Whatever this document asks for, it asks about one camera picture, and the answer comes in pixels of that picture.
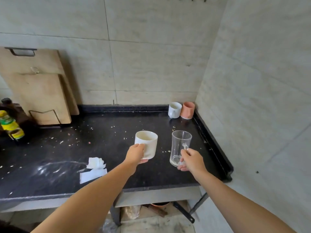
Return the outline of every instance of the forearm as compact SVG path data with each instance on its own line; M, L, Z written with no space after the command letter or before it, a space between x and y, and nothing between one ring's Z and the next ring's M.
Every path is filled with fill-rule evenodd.
M196 179L234 232L295 232L277 216L237 193L207 171L197 174Z
M132 174L133 167L122 163L105 176L86 185L54 211L34 233L95 232Z

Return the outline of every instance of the cutting board handle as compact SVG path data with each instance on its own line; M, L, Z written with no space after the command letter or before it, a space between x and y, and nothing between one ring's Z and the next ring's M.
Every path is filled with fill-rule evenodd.
M29 56L29 57L35 56L35 50L37 50L34 48L16 48L16 47L5 47L5 49L10 50L10 52L14 56Z

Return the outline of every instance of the hand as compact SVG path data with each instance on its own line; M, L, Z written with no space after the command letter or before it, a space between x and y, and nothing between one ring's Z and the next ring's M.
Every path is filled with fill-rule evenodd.
M181 162L185 162L185 164L179 165L177 168L181 171L190 171L193 176L197 172L207 172L203 157L194 149L181 150Z
M134 172L138 164L148 162L148 159L142 159L144 156L145 144L135 144L130 146L126 153L124 163L130 164L134 167Z

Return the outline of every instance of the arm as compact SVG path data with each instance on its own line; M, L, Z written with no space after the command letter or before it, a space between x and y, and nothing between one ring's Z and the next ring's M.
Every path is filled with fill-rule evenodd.
M233 232L295 233L277 216L237 193L210 174L206 170L199 152L193 149L189 149L188 152L182 150L181 155L181 161L185 161L185 164L180 165L178 169L190 171L193 174L224 216Z
M148 161L141 160L143 148L144 144L132 145L120 165L72 195L32 232L96 232L137 165Z

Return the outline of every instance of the yellow bottle label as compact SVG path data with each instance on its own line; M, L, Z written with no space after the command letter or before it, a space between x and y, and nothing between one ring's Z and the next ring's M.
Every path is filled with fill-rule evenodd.
M7 131L7 133L12 139L18 140L23 136L25 136L24 131L19 127L19 125L15 121L7 125L1 124L1 126L3 127L4 130Z

